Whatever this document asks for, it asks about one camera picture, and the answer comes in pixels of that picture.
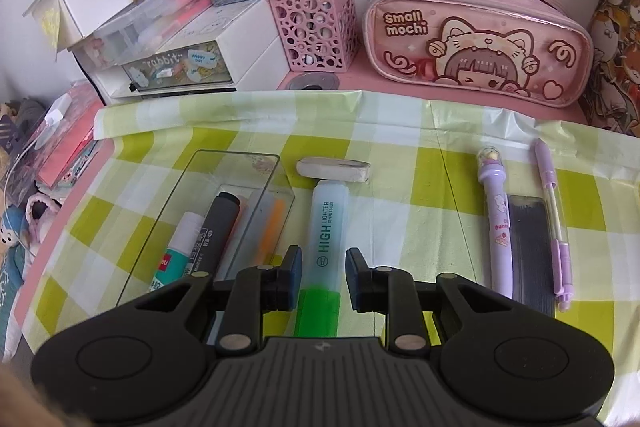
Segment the green cap highlighter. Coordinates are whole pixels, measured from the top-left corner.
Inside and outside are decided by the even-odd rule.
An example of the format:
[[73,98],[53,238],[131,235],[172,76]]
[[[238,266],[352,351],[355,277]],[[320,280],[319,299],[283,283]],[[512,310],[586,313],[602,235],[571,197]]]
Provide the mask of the green cap highlighter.
[[294,335],[335,337],[344,273],[349,191],[343,182],[319,181],[312,192],[307,247],[303,250]]

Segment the orange cap pink highlighter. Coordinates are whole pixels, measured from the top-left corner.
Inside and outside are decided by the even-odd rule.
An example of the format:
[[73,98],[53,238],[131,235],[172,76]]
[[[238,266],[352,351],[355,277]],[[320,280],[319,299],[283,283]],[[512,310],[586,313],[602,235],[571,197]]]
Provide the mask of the orange cap pink highlighter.
[[285,201],[277,198],[268,213],[266,225],[259,237],[258,247],[254,257],[255,265],[269,265],[285,220],[285,210]]

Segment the clear plastic organizer tray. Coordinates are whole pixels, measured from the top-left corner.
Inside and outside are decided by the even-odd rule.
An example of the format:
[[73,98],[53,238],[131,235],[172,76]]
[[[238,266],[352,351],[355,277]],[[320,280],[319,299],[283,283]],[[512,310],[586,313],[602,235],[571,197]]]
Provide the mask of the clear plastic organizer tray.
[[279,156],[198,150],[172,184],[118,302],[198,271],[229,280],[268,265],[293,202]]

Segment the black grey marker pen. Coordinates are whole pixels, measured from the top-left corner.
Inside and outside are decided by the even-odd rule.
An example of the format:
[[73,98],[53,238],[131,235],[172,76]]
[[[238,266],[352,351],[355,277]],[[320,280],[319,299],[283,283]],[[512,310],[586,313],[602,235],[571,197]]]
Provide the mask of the black grey marker pen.
[[214,198],[192,248],[186,274],[217,272],[239,213],[240,200],[234,194],[221,192]]

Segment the white teal glue stick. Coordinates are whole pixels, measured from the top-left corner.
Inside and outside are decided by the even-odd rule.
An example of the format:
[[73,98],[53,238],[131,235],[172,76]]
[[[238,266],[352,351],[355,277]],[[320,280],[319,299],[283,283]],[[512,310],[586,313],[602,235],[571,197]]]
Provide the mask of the white teal glue stick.
[[183,277],[203,223],[204,217],[198,213],[186,212],[182,216],[152,277],[149,291],[156,291]]

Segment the white eraser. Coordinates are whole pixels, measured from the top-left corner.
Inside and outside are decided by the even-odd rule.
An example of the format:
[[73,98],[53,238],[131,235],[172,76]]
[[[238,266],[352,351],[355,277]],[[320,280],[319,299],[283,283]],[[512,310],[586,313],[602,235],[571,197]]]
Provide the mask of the white eraser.
[[365,161],[344,158],[305,157],[296,162],[299,176],[345,183],[366,183],[370,168]]

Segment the black white case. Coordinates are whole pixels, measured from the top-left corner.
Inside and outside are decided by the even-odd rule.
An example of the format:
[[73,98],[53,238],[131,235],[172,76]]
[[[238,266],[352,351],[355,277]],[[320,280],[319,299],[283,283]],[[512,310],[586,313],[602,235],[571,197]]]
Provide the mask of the black white case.
[[546,205],[541,198],[510,195],[513,299],[553,317],[554,294]]

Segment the purple cartoon pen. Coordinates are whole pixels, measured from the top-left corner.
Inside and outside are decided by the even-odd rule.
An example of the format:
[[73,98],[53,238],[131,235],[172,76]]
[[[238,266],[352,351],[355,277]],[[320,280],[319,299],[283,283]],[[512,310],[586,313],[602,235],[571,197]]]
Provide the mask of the purple cartoon pen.
[[506,168],[499,151],[491,146],[477,154],[477,162],[477,179],[484,187],[487,202],[491,287],[496,293],[512,298],[513,256]]

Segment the lilac clear mechanical pencil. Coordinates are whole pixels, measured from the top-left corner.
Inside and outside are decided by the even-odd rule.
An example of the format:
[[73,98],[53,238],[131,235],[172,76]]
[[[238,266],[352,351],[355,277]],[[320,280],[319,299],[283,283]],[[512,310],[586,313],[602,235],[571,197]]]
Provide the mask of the lilac clear mechanical pencil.
[[570,242],[564,219],[559,179],[553,165],[549,147],[544,140],[537,139],[533,145],[539,178],[546,202],[548,229],[550,234],[552,291],[556,307],[561,312],[570,309],[574,298],[574,281]]

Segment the pink highlighter pen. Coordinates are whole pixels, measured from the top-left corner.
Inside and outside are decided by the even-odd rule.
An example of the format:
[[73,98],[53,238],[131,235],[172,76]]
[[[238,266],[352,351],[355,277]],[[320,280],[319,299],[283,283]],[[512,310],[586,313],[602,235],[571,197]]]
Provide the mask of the pink highlighter pen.
[[253,191],[243,200],[241,212],[224,250],[217,272],[218,280],[232,280],[254,261],[262,212],[258,209],[260,193]]

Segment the green checkered tablecloth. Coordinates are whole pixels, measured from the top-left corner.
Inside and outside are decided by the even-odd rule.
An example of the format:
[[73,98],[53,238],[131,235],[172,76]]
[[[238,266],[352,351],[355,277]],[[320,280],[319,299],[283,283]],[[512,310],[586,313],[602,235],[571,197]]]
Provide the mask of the green checkered tablecloth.
[[144,293],[177,219],[163,212],[199,150],[255,165],[276,155],[294,192],[280,242],[303,243],[314,182],[308,156],[367,161],[350,187],[347,239],[377,265],[419,280],[457,272],[486,281],[488,240],[476,155],[494,146],[506,191],[539,196],[530,146],[542,140],[558,173],[572,251],[574,300],[562,320],[610,351],[614,386],[601,417],[639,416],[639,142],[631,136],[510,110],[372,92],[255,92],[157,98],[96,116],[106,157],[93,161],[61,209],[16,309],[32,349]]

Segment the pink perforated pen holder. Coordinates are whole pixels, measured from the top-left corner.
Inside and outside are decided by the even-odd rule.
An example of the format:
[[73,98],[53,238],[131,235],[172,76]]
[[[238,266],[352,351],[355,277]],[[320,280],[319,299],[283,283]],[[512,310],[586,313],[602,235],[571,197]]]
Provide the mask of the pink perforated pen holder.
[[292,72],[346,72],[359,49],[355,0],[267,0]]

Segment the white drawer organizer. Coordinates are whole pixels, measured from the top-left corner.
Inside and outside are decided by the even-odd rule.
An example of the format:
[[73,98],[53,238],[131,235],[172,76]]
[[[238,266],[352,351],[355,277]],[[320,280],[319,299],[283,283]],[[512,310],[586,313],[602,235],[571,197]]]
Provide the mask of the white drawer organizer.
[[268,2],[245,0],[212,3],[154,54],[88,74],[116,102],[135,95],[274,90],[288,75],[288,61]]

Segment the pink cat pencil case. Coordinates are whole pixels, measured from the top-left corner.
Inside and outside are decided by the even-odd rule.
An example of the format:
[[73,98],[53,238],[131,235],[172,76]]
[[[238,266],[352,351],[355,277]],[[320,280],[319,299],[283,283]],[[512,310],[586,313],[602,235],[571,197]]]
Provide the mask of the pink cat pencil case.
[[548,107],[582,95],[593,44],[555,0],[371,0],[363,38],[389,80]]

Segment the pink book set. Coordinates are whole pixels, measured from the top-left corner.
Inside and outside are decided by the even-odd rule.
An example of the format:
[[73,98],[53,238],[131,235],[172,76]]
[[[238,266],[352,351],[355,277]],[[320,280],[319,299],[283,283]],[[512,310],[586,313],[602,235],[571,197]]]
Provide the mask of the pink book set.
[[588,124],[639,134],[639,0],[599,0],[588,26],[593,64],[580,105]]

